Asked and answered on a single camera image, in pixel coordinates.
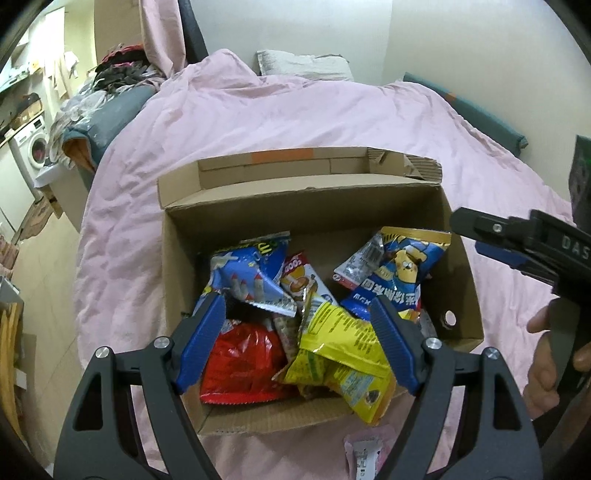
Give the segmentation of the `person's right hand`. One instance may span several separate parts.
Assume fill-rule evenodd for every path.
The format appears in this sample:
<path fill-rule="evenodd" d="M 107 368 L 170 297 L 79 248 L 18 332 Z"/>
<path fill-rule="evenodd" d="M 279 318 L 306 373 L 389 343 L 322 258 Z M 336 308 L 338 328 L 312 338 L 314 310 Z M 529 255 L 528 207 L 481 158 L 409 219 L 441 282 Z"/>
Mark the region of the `person's right hand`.
<path fill-rule="evenodd" d="M 550 330 L 548 320 L 549 305 L 539 310 L 527 324 L 531 334 Z M 579 349 L 573 360 L 575 370 L 581 373 L 590 372 L 590 342 Z M 544 333 L 538 340 L 533 362 L 528 371 L 528 383 L 523 391 L 526 407 L 532 419 L 549 412 L 559 404 L 556 390 L 557 367 L 552 357 L 549 334 Z M 583 426 L 590 420 L 590 385 L 578 407 L 571 410 L 575 426 Z"/>

